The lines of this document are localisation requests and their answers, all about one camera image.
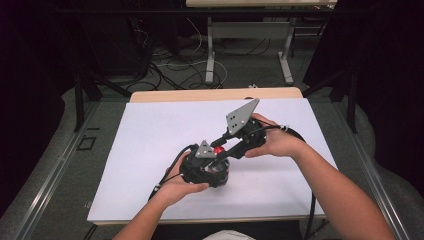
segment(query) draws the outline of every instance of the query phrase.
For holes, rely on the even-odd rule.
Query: person's right hand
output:
[[[279,125],[258,113],[253,113],[252,118],[259,120],[263,127]],[[302,140],[285,133],[280,129],[268,129],[266,130],[265,144],[247,151],[245,153],[245,157],[252,158],[267,154],[271,154],[276,157],[295,157],[300,151],[302,151],[304,146],[305,143]]]

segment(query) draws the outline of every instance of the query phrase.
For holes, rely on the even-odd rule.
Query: gray carpet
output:
[[[225,53],[246,53],[260,42],[260,39],[251,41],[231,40],[223,41],[220,44],[225,46]],[[267,42],[256,49],[257,52],[266,49],[266,44]],[[307,69],[316,44],[317,39],[315,38],[299,39],[296,44],[296,56],[289,59],[295,86],[302,90],[306,86],[302,84],[301,79]],[[217,55],[216,60],[221,62],[226,68],[224,70],[219,65],[216,65],[216,73],[221,78],[221,81],[227,74],[224,88],[243,88],[253,83],[259,87],[284,87],[285,84],[282,80],[283,76],[276,55],[276,51],[278,51],[277,49],[280,46],[280,42],[271,41],[269,49],[260,55]],[[201,52],[193,52],[192,49],[186,50],[186,52],[184,54],[191,54],[192,58],[199,57],[194,62],[205,60],[206,56],[202,55]],[[165,56],[163,55],[156,55],[156,59],[159,59],[159,57],[162,60],[157,60],[157,64],[164,64],[169,61],[164,60]],[[197,67],[203,70],[205,64],[199,64]],[[166,67],[160,68],[165,75],[187,88],[190,87],[190,84],[200,81],[199,78],[186,80],[196,73],[194,69],[171,71]],[[149,73],[143,81],[155,83],[158,78],[157,75]],[[147,90],[149,88],[151,86],[139,84],[133,86],[130,90]],[[69,165],[66,166],[66,171],[61,175],[60,182],[53,196],[49,199],[40,218],[35,219],[33,231],[28,234],[29,239],[84,239],[85,234],[92,226],[86,221],[89,211],[86,204],[93,200],[96,193],[126,101],[126,99],[122,99],[122,97],[108,88],[102,87],[101,89],[105,94],[105,98],[102,102],[95,104],[97,109],[81,133],[82,138],[85,140],[79,141],[77,148],[72,152]],[[169,84],[162,83],[160,89],[169,90],[172,87]],[[343,123],[338,120],[334,105],[327,97],[328,92],[329,89],[323,89],[313,94],[309,98],[311,106],[339,169],[372,197],[372,190],[369,188],[369,184],[358,163],[357,153],[351,147],[352,144],[343,128]],[[44,181],[49,176],[54,165],[62,160],[62,154],[69,143],[69,139],[72,137],[75,126],[73,91],[66,93],[63,98],[67,109],[61,125],[27,184],[0,220],[0,239],[13,239],[13,236],[16,236],[20,230],[20,224],[25,220],[25,216],[42,188]],[[358,136],[366,152],[373,156],[375,146],[373,130],[367,121],[366,114],[361,109],[357,111],[356,120],[359,131]],[[411,239],[419,239],[424,234],[420,228],[420,226],[424,225],[424,220],[421,216],[422,214],[419,214],[424,212],[422,197],[419,194],[417,195],[414,189],[399,177],[384,169],[379,168],[379,170],[383,183],[387,191],[390,192],[399,217],[407,226]],[[319,224],[320,221],[316,220],[314,226]],[[304,232],[305,227],[306,222],[302,221],[302,232]],[[121,228],[122,226],[99,227],[92,239],[111,239]],[[331,225],[326,225],[312,239],[336,237],[338,235],[334,232]]]

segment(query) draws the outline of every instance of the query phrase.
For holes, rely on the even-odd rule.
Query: white table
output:
[[[334,159],[307,99],[297,88],[140,92],[123,114],[88,221],[125,224],[147,202],[178,152],[226,131],[225,115],[260,97],[255,112],[298,131],[333,166]],[[230,140],[226,149],[238,140]],[[229,159],[225,186],[192,194],[169,207],[161,223],[299,219],[311,191],[289,158]],[[324,216],[318,205],[317,216]]]
[[[335,5],[337,0],[187,0],[188,7],[291,7]],[[206,67],[206,83],[213,82],[215,52],[214,38],[272,38],[285,39],[283,51],[278,52],[284,81],[287,85],[294,84],[287,56],[293,38],[296,18],[290,22],[213,22],[208,18],[208,63]]]

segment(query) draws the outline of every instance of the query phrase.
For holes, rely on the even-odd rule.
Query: white paper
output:
[[[176,155],[226,131],[226,114],[248,100],[128,103],[110,151],[88,221],[129,221],[146,204]],[[306,99],[262,99],[255,112],[289,125],[336,167]],[[239,140],[224,145],[231,148]],[[168,220],[307,216],[311,190],[290,158],[229,158],[225,186],[191,194],[169,207]],[[323,214],[319,204],[316,214]]]

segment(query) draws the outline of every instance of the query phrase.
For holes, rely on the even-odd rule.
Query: dark background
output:
[[[340,0],[337,8],[368,8],[376,2]],[[379,25],[359,64],[358,104],[368,114],[375,130],[377,162],[409,181],[423,195],[424,148],[420,143],[424,134],[424,34],[421,33],[424,8],[421,2],[412,0],[381,2],[388,5],[379,8]],[[13,201],[49,144],[64,112],[61,95],[73,87],[75,68],[55,28],[58,23],[52,22],[56,20],[47,14],[45,3],[29,0],[0,3],[3,99],[0,215]],[[70,1],[57,1],[55,5],[72,7]],[[344,68],[357,49],[358,39],[374,20],[330,19],[305,83],[314,86]],[[91,33],[87,32],[89,28],[84,29],[73,19],[65,23],[75,40],[76,55],[84,59],[90,69],[99,73],[110,70],[137,74],[138,66],[130,63],[124,64],[125,68],[113,69],[115,65],[111,60],[116,53],[104,52],[104,56],[99,56],[90,47],[94,40],[87,38]],[[95,41],[107,45],[108,40]],[[131,48],[130,40],[123,41],[123,46]]]

